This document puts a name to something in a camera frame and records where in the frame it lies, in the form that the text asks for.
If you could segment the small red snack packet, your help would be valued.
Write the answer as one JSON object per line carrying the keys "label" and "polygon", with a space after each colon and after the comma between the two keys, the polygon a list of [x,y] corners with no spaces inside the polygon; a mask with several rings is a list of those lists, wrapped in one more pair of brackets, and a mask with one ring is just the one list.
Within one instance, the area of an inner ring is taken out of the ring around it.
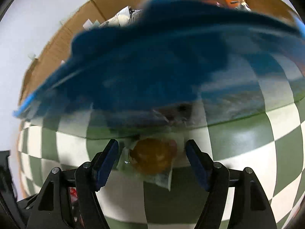
{"label": "small red snack packet", "polygon": [[76,188],[70,187],[69,192],[70,192],[71,203],[75,203],[78,200]]}

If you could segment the packaged braised egg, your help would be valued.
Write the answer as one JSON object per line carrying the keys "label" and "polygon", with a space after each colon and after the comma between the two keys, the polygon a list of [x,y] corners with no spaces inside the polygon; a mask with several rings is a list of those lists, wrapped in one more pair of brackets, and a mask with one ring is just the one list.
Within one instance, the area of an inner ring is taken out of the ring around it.
{"label": "packaged braised egg", "polygon": [[185,159],[184,143],[184,137],[179,133],[128,139],[120,150],[116,169],[170,191],[173,167]]}

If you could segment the orange snack packet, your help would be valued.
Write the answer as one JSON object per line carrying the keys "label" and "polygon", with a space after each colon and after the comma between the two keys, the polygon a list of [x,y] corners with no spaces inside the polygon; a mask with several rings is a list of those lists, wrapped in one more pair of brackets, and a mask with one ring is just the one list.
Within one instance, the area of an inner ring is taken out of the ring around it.
{"label": "orange snack packet", "polygon": [[234,10],[251,11],[245,0],[224,0],[225,6]]}

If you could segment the green white checkered mat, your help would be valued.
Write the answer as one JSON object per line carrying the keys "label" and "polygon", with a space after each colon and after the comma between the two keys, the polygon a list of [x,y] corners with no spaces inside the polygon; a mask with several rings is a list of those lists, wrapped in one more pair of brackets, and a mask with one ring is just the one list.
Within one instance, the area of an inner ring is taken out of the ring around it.
{"label": "green white checkered mat", "polygon": [[[304,218],[304,63],[275,54],[266,65],[278,81],[264,77],[258,66],[249,76],[258,77],[264,97],[288,95],[288,105],[171,137],[179,145],[195,140],[202,151],[229,168],[254,169],[277,227],[287,228]],[[24,193],[38,193],[52,168],[76,168],[106,143],[89,130],[74,136],[24,123],[18,142]],[[170,190],[114,170],[97,198],[110,228],[193,228],[207,194],[181,155]]]}

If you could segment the cardboard milk box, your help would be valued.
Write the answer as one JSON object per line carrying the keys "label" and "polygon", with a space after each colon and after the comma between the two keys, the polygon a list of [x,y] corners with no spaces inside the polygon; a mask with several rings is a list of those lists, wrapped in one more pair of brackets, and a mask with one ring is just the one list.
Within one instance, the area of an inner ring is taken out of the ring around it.
{"label": "cardboard milk box", "polygon": [[[288,105],[264,97],[255,66],[275,54],[304,63],[296,13],[281,0],[89,0],[55,33],[25,74],[14,117],[98,139],[191,130]],[[121,9],[128,25],[85,30]]]}

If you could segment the white beige snack bag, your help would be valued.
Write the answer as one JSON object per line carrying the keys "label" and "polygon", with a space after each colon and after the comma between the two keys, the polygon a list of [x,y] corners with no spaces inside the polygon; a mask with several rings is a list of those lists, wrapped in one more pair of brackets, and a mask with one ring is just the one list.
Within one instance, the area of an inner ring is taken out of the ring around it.
{"label": "white beige snack bag", "polygon": [[142,11],[143,11],[142,9],[132,9],[130,6],[127,6],[121,9],[112,18],[108,19],[103,23],[100,23],[98,20],[92,23],[90,19],[87,19],[86,22],[83,24],[83,28],[88,31],[93,28],[108,27],[108,26],[122,27],[136,21],[140,17]]}

